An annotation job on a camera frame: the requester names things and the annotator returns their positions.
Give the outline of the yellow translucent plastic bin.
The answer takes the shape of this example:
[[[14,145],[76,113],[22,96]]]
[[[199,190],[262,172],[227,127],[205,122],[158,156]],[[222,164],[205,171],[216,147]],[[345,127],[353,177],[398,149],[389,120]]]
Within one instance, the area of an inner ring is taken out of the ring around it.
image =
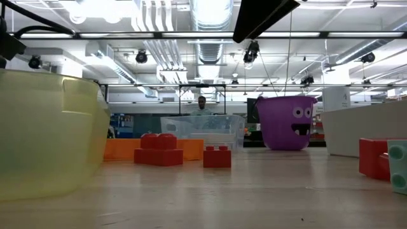
[[[0,201],[85,183],[103,161],[110,115],[90,80],[0,69]]]

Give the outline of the clear plastic container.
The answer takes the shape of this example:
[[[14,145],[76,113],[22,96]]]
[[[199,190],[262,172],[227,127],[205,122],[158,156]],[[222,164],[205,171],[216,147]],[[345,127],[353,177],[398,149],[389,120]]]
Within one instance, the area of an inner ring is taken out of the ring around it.
[[[244,145],[245,119],[238,115],[169,116],[161,117],[160,123],[163,133],[178,139],[192,139],[193,133],[233,134],[236,146],[230,150],[237,152]]]

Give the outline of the white plastic bin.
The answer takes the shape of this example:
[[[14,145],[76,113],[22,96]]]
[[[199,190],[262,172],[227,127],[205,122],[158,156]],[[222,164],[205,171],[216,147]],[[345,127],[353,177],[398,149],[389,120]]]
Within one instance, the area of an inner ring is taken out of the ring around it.
[[[321,114],[327,152],[359,156],[359,140],[407,138],[407,101],[328,111]]]

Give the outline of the black monitor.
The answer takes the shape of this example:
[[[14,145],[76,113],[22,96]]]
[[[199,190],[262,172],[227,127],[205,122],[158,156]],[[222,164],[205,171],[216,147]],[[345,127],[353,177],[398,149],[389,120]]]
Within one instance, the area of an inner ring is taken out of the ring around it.
[[[259,123],[258,110],[256,107],[257,99],[247,98],[247,122]]]

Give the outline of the person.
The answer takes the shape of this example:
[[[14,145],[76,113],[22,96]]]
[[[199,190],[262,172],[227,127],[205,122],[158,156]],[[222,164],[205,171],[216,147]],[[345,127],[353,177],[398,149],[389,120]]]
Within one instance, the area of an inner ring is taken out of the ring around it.
[[[209,116],[213,115],[213,112],[206,107],[206,98],[204,96],[200,96],[198,98],[198,109],[193,111],[191,116]]]

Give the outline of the white sign board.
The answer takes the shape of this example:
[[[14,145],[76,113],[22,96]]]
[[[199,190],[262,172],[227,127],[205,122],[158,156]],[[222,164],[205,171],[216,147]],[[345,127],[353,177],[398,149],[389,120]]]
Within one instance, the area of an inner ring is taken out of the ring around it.
[[[322,91],[322,104],[325,112],[350,108],[348,87],[329,87]]]

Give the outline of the blue storage shelf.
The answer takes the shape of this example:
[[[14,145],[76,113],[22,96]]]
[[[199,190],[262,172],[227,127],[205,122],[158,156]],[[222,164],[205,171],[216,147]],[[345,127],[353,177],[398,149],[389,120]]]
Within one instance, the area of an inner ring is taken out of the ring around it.
[[[134,117],[129,114],[114,113],[110,117],[110,126],[115,138],[128,139],[134,136]]]

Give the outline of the small red block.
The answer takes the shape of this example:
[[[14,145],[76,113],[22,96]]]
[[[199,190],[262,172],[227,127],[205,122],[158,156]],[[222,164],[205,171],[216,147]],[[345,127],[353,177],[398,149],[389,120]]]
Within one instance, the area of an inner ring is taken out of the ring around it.
[[[231,168],[231,151],[227,146],[207,146],[203,151],[204,168]]]

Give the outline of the small orange sloped block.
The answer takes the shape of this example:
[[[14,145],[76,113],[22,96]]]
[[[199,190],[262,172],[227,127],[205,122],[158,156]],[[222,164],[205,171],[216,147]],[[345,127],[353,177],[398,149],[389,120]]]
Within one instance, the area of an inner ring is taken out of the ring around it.
[[[183,150],[183,160],[202,160],[204,152],[203,139],[178,139],[177,148]]]

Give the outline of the large orange sloped block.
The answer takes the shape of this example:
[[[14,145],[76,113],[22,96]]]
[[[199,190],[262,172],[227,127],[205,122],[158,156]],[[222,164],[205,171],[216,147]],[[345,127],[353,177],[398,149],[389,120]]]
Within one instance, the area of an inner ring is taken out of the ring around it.
[[[134,150],[140,146],[140,139],[107,139],[104,161],[133,161]]]

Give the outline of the red-pink stepped block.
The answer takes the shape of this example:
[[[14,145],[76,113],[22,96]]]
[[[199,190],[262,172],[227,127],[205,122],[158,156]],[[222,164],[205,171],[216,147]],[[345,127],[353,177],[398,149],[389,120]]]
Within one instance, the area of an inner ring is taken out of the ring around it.
[[[161,167],[183,164],[183,150],[177,148],[173,134],[144,134],[141,146],[134,149],[134,163]]]

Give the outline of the red-pink arch block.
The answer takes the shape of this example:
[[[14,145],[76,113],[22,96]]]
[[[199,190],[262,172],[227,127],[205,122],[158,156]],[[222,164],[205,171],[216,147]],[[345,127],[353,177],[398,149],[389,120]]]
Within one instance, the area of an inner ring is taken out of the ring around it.
[[[390,181],[386,139],[359,140],[359,172],[372,179]]]

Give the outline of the mint green block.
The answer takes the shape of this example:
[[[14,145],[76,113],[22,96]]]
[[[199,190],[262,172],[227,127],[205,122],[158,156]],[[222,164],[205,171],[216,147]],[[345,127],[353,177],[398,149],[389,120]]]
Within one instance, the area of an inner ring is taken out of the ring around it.
[[[387,147],[393,192],[407,195],[407,140],[388,140]]]

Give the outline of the black background workstation frame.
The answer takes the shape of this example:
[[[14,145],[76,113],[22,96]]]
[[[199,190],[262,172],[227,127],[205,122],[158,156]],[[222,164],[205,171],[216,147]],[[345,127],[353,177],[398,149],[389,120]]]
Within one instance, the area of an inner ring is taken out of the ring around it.
[[[181,90],[183,87],[186,87],[187,89],[190,89],[191,87],[194,88],[210,88],[213,87],[215,89],[223,88],[223,97],[224,97],[224,114],[226,114],[226,85],[223,84],[207,84],[207,83],[188,83],[188,84],[178,84],[178,92],[179,92],[179,114],[181,114]]]

